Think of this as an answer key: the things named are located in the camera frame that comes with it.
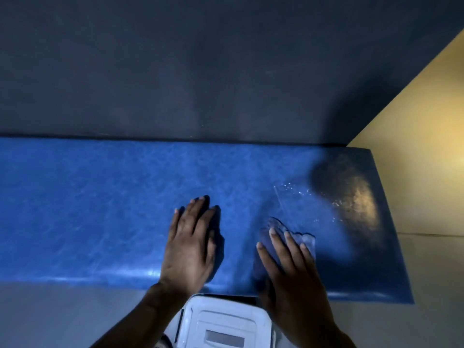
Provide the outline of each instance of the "hand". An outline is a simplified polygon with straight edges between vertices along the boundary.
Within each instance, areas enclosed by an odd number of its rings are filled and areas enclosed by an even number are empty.
[[[344,334],[334,322],[325,288],[308,248],[304,244],[298,246],[289,232],[284,234],[288,249],[273,228],[269,234],[283,269],[278,268],[263,244],[258,242],[258,254],[272,281],[275,301],[270,295],[270,283],[259,298],[272,321],[299,348],[336,347],[344,343]]]
[[[182,216],[174,211],[161,265],[159,284],[185,300],[200,291],[214,267],[214,231],[207,240],[206,231],[216,209],[207,210],[197,222],[204,203],[205,197],[192,199]]]

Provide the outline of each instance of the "grout line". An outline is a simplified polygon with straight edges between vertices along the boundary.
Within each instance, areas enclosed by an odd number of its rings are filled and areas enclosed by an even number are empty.
[[[433,234],[433,233],[407,233],[407,232],[397,232],[396,234],[399,234],[402,236],[464,238],[464,235],[460,235],[460,234]]]

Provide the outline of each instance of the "dark gray wall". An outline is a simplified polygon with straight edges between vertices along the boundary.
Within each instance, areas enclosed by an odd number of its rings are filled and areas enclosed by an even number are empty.
[[[347,144],[464,0],[1,0],[0,134]]]

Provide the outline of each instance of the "yellow wall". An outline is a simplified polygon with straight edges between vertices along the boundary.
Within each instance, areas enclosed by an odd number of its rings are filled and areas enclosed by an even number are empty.
[[[398,233],[464,236],[464,30],[357,135]]]

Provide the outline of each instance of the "blue vinyl cushion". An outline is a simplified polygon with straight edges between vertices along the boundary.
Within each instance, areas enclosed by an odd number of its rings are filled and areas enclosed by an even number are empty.
[[[269,216],[316,237],[331,299],[412,303],[369,150],[0,138],[0,279],[146,289],[175,207],[220,206],[223,258],[204,292],[256,294]]]

